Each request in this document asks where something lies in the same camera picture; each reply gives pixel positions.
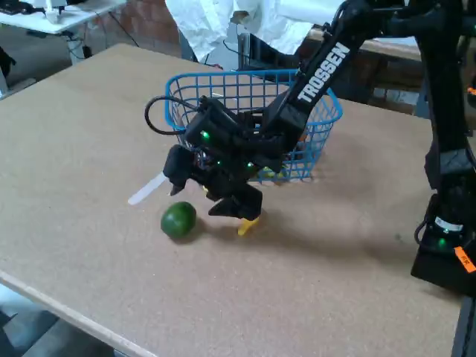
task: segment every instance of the white stick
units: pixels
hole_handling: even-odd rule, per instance
[[[149,181],[144,187],[142,187],[136,194],[132,195],[132,197],[127,201],[130,205],[136,205],[143,199],[145,199],[152,191],[156,190],[162,182],[165,181],[164,173],[159,173],[155,178]]]

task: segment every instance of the black cable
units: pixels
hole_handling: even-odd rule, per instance
[[[70,54],[72,54],[73,56],[75,56],[76,58],[78,58],[79,60],[85,60],[86,58],[85,57],[79,57],[78,55],[76,55],[73,51],[77,50],[79,47],[82,47],[84,45],[84,39],[73,39],[73,36],[68,36],[69,39],[66,40],[66,42],[76,42],[76,41],[81,41],[81,43],[76,46],[75,48],[69,48],[68,47],[68,52]]]
[[[96,11],[94,11],[97,15],[97,18],[99,19],[99,22],[101,23],[101,27],[103,28],[103,32],[104,32],[104,48],[109,48],[109,41],[107,40],[107,31],[106,31],[106,26],[104,25],[104,21],[103,21],[103,18],[101,17],[101,15],[99,13],[97,13]]]
[[[246,58],[248,58],[249,60],[251,59],[251,57],[247,54],[241,54],[240,52],[238,51],[235,51],[233,48],[229,48],[228,45],[225,43],[225,40],[223,40],[223,45],[225,46],[225,48],[231,52],[233,52],[234,54],[238,54],[239,56],[244,56]]]
[[[129,32],[127,32],[127,30],[124,28],[124,26],[119,22],[118,19],[115,18],[114,15],[112,15],[112,13],[109,13],[109,15],[112,17],[112,19],[116,22],[116,24],[118,24],[118,26],[122,29],[122,31],[124,31],[124,33],[134,42],[134,44],[141,48],[141,46],[139,46],[139,44],[135,41],[134,37],[131,36],[131,34]]]
[[[154,132],[157,132],[160,135],[181,135],[181,134],[184,134],[185,133],[184,129],[183,130],[175,130],[175,131],[172,131],[172,132],[165,132],[164,130],[160,130],[160,129],[156,128],[150,122],[150,118],[149,118],[150,108],[152,108],[152,106],[154,105],[155,102],[158,102],[160,100],[170,100],[172,102],[179,103],[179,104],[187,107],[188,109],[192,109],[195,112],[197,112],[199,110],[199,107],[198,106],[193,106],[190,103],[187,103],[185,100],[182,100],[182,99],[179,99],[179,98],[176,98],[176,97],[172,97],[172,96],[169,96],[169,95],[159,95],[158,97],[152,98],[147,103],[146,108],[144,110],[144,118],[145,118],[146,123],[147,123],[147,125],[149,126],[150,129],[152,129]]]

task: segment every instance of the white label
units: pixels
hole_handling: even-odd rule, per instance
[[[443,221],[441,218],[437,217],[434,222],[443,229],[446,229],[451,232],[461,232],[463,230],[462,225],[453,225],[447,221]]]
[[[329,80],[330,75],[335,72],[349,51],[349,48],[345,47],[340,42],[337,42],[335,47],[330,51],[326,59],[314,73],[314,76],[311,77],[303,90],[300,91],[297,98],[312,103],[312,99],[317,95],[319,90],[324,87],[324,84]]]

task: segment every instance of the gray floor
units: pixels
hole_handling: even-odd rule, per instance
[[[84,37],[83,30],[79,33],[80,37]],[[135,40],[141,48],[180,57],[179,45],[136,36]],[[104,33],[99,28],[87,29],[85,43],[91,47],[93,54],[117,43],[134,45],[121,32]],[[11,85],[27,78],[43,80],[71,65],[64,37],[50,35],[40,39],[28,36],[24,29],[1,26],[0,46],[17,62],[7,78]]]
[[[180,47],[152,39],[137,38],[142,48],[180,56]],[[105,47],[131,40],[120,33],[88,29],[86,44],[93,54]],[[26,30],[0,27],[0,46],[17,64],[7,78],[9,85],[35,78],[45,79],[71,65],[65,40],[58,36],[40,39],[27,36]],[[41,310],[20,312],[4,326],[12,345],[25,357],[112,357],[112,350],[95,338]]]

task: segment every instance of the wall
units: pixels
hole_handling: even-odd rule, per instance
[[[165,0],[129,0],[113,15],[142,48],[180,56],[179,31]],[[132,43],[109,15],[96,19],[93,28],[88,29],[88,36],[103,47],[106,42],[108,46],[117,42]]]

